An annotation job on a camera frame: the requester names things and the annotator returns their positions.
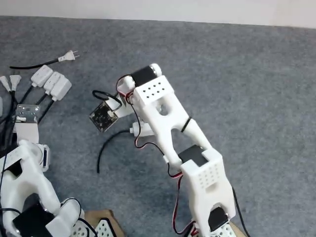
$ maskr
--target perforated bracket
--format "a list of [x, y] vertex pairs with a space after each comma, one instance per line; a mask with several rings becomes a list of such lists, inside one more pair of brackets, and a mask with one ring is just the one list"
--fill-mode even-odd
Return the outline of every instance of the perforated bracket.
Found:
[[[188, 237], [200, 237], [201, 235], [196, 234], [192, 236], [191, 234]], [[224, 224], [221, 228], [216, 231], [210, 232], [207, 237], [237, 237], [234, 230], [232, 229], [229, 223]]]
[[[110, 220], [107, 218], [102, 219], [98, 226], [95, 228], [98, 237], [117, 237]], [[95, 234], [83, 222], [77, 221], [72, 230], [71, 237], [94, 237]]]
[[161, 76], [135, 88], [134, 95], [143, 107], [173, 92], [167, 78]]

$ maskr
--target power plug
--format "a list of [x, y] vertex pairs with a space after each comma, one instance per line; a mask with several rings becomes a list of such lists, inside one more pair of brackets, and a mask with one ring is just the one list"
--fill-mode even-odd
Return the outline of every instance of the power plug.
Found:
[[51, 90], [53, 89], [54, 85], [59, 81], [61, 77], [65, 77], [64, 75], [60, 74], [59, 72], [54, 72], [47, 80], [44, 85], [45, 93], [50, 95]]
[[31, 77], [33, 87], [43, 87], [45, 82], [53, 74], [53, 70], [47, 65], [43, 65], [40, 69], [36, 71]]
[[53, 97], [53, 101], [61, 100], [62, 98], [64, 98], [64, 96], [70, 90], [71, 86], [71, 82], [65, 76], [60, 77], [50, 93]]

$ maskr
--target white plastic part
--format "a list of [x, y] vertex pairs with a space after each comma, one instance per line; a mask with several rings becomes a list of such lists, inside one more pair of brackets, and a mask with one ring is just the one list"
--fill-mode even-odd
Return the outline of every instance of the white plastic part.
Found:
[[189, 160], [181, 165], [181, 170], [188, 183], [191, 214], [198, 223], [200, 235], [207, 237], [210, 232], [208, 217], [213, 209], [222, 207], [228, 220], [235, 216], [236, 211], [222, 155], [214, 148], [202, 152], [202, 155], [208, 160], [206, 164], [199, 167]]
[[[194, 236], [192, 236], [191, 234], [188, 235], [188, 237], [201, 237], [201, 236], [202, 235], [200, 235], [199, 233]], [[237, 236], [234, 230], [232, 229], [231, 225], [229, 223], [226, 223], [222, 227], [218, 228], [216, 231], [210, 232], [207, 235], [207, 237], [237, 237]]]
[[107, 220], [101, 220], [98, 226], [95, 228], [95, 231], [97, 232], [98, 237], [114, 237]]
[[[154, 132], [150, 128], [149, 124], [146, 122], [141, 121], [141, 133], [139, 134], [140, 137], [146, 137], [146, 136], [153, 136]], [[139, 125], [138, 122], [134, 122], [132, 127], [129, 129], [130, 133], [133, 133], [135, 137], [137, 137], [139, 133]]]
[[124, 84], [127, 87], [127, 91], [131, 91], [132, 89], [135, 88], [135, 81], [133, 80], [133, 78], [131, 76], [126, 76], [123, 78], [124, 80]]
[[[135, 88], [132, 102], [140, 118], [147, 122], [157, 137], [157, 143], [162, 149], [170, 165], [180, 168], [182, 161], [173, 148], [171, 130], [182, 130], [189, 119], [189, 115], [174, 94], [165, 76]], [[161, 115], [157, 109], [157, 101], [167, 109], [167, 115]], [[208, 139], [196, 123], [191, 119], [183, 131], [193, 139], [193, 142], [204, 150], [212, 148]]]
[[2, 105], [2, 97], [0, 97], [0, 117], [2, 116], [2, 107], [3, 107], [3, 105]]
[[65, 76], [60, 77], [60, 79], [57, 81], [50, 92], [53, 97], [53, 101], [63, 99], [67, 92], [70, 90], [71, 86], [71, 82], [67, 78], [65, 78]]
[[73, 61], [76, 58], [80, 57], [80, 55], [76, 55], [75, 56], [75, 53], [77, 53], [77, 51], [69, 50], [64, 56], [59, 57], [58, 61], [59, 62], [66, 61], [66, 60], [67, 61]]
[[20, 75], [10, 75], [10, 81], [11, 81], [11, 89], [13, 91], [16, 91], [16, 87], [20, 83], [21, 76]]
[[46, 229], [53, 237], [69, 237], [79, 213], [80, 205], [76, 200], [70, 199], [61, 206], [56, 217], [46, 225]]
[[155, 72], [155, 74], [156, 74], [157, 77], [162, 76], [161, 68], [160, 68], [160, 66], [159, 66], [157, 63], [153, 63], [153, 64], [151, 64], [151, 65], [149, 65], [149, 66], [150, 66], [150, 67], [152, 68], [152, 70]]
[[54, 85], [59, 81], [59, 79], [61, 77], [63, 77], [64, 75], [60, 74], [59, 72], [54, 72], [49, 79], [47, 80], [47, 82], [44, 85], [44, 89], [45, 89], [45, 93], [47, 95], [50, 95], [51, 90], [53, 89]]
[[[109, 97], [109, 99], [107, 101], [105, 101], [105, 103], [107, 103], [107, 105], [112, 109], [115, 110], [119, 104], [117, 103], [117, 101], [115, 101], [114, 99], [112, 99], [111, 97]], [[120, 107], [118, 110], [115, 110], [115, 114], [117, 115], [118, 118], [127, 116], [132, 114], [134, 111], [132, 109], [132, 107], [129, 104], [124, 104], [122, 105], [122, 107]]]
[[140, 102], [141, 107], [171, 93], [174, 93], [174, 90], [165, 76], [153, 79], [134, 90], [135, 98]]
[[[94, 229], [97, 233], [97, 237], [114, 237], [114, 233], [111, 230], [108, 220], [103, 219], [99, 222], [98, 226]], [[95, 237], [92, 230], [86, 226], [83, 222], [77, 221], [73, 227], [71, 237]]]
[[18, 142], [21, 140], [28, 140], [33, 143], [39, 142], [40, 135], [37, 123], [17, 122], [14, 127]]
[[45, 82], [53, 74], [53, 70], [47, 65], [43, 65], [31, 77], [33, 87], [43, 87]]
[[7, 78], [5, 76], [1, 76], [0, 77], [0, 81], [1, 81], [2, 85], [4, 86], [4, 88], [6, 89], [6, 91], [10, 92], [11, 91], [11, 87], [9, 85], [9, 82], [8, 82]]
[[[40, 166], [41, 159], [42, 151], [40, 147], [25, 140], [20, 141], [19, 147], [7, 155], [5, 167], [9, 167], [10, 164], [19, 161], [22, 173], [16, 177], [10, 171], [4, 172], [0, 191], [3, 208], [15, 208], [22, 212], [26, 198], [36, 193], [47, 211], [58, 214], [60, 202], [52, 184], [43, 175]], [[3, 160], [4, 158], [0, 159], [0, 166], [3, 166]], [[12, 222], [17, 215], [17, 213], [12, 211], [4, 212], [3, 224], [7, 231], [14, 236], [20, 237]]]

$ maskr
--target white connector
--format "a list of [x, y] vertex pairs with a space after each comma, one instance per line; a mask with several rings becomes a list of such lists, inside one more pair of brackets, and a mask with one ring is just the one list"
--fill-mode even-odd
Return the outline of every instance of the white connector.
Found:
[[47, 80], [44, 85], [45, 93], [50, 95], [51, 90], [53, 89], [54, 85], [59, 81], [61, 77], [65, 77], [64, 75], [54, 72]]
[[31, 77], [33, 87], [43, 87], [45, 82], [53, 74], [53, 70], [47, 65], [43, 65], [40, 69], [36, 71]]
[[62, 61], [73, 61], [76, 58], [80, 57], [80, 55], [75, 55], [75, 53], [77, 53], [78, 51], [72, 51], [69, 50], [64, 56], [61, 56], [58, 58], [58, 62], [62, 62]]
[[[147, 137], [147, 136], [153, 136], [154, 132], [152, 131], [152, 128], [149, 126], [148, 123], [141, 121], [141, 133], [139, 134], [140, 137]], [[132, 127], [129, 129], [130, 133], [133, 133], [135, 137], [138, 136], [139, 133], [139, 125], [138, 122], [134, 122]]]
[[54, 85], [50, 94], [53, 97], [53, 101], [61, 100], [70, 90], [72, 84], [71, 82], [63, 75]]
[[9, 85], [9, 82], [5, 76], [0, 77], [0, 81], [4, 88], [7, 90], [7, 92], [11, 92], [11, 87]]
[[20, 80], [21, 80], [21, 76], [20, 75], [10, 75], [12, 91], [16, 91], [16, 87], [20, 83]]

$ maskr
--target gray carpet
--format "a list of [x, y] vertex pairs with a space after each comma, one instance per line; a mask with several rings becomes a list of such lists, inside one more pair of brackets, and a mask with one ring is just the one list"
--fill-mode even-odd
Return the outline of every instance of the gray carpet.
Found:
[[[253, 237], [316, 236], [316, 30], [224, 24], [0, 18], [0, 73], [79, 50], [75, 62], [53, 65], [73, 83], [39, 126], [52, 150], [47, 172], [60, 199], [85, 210], [110, 208], [131, 237], [176, 236], [171, 227], [176, 183], [154, 147], [136, 150], [122, 135], [96, 159], [111, 134], [88, 115], [93, 89], [114, 93], [118, 77], [152, 62], [162, 67], [185, 109], [223, 155]], [[32, 71], [21, 72], [17, 97]], [[34, 91], [34, 103], [43, 90]], [[8, 96], [4, 96], [8, 107]], [[179, 133], [175, 147], [191, 145]], [[190, 220], [180, 197], [178, 228]], [[241, 227], [238, 217], [233, 219]]]

